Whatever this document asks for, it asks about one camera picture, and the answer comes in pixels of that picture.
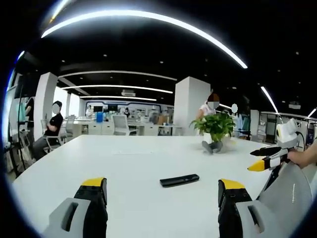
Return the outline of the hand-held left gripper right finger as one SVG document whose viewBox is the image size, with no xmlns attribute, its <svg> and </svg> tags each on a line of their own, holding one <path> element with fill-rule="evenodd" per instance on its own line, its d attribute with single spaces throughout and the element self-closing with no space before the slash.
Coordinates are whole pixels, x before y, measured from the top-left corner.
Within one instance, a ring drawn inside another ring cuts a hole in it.
<svg viewBox="0 0 317 238">
<path fill-rule="evenodd" d="M 218 224 L 221 238 L 280 238 L 274 214 L 252 200 L 245 187 L 233 180 L 218 181 Z"/>
</svg>

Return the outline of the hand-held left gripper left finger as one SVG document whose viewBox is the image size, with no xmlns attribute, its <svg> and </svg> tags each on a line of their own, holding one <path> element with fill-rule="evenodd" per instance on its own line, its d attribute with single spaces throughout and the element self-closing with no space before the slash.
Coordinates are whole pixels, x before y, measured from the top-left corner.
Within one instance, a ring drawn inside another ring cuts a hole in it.
<svg viewBox="0 0 317 238">
<path fill-rule="evenodd" d="M 105 238 L 108 214 L 106 178 L 84 181 L 74 197 L 65 199 L 49 215 L 44 238 Z"/>
</svg>

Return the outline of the person's right hand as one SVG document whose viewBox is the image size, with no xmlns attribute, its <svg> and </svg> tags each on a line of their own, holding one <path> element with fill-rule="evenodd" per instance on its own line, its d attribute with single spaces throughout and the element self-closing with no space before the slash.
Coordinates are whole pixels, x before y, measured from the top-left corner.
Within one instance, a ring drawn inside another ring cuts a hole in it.
<svg viewBox="0 0 317 238">
<path fill-rule="evenodd" d="M 305 151 L 292 150 L 288 152 L 287 158 L 303 169 L 317 162 L 317 145 L 313 144 Z"/>
</svg>

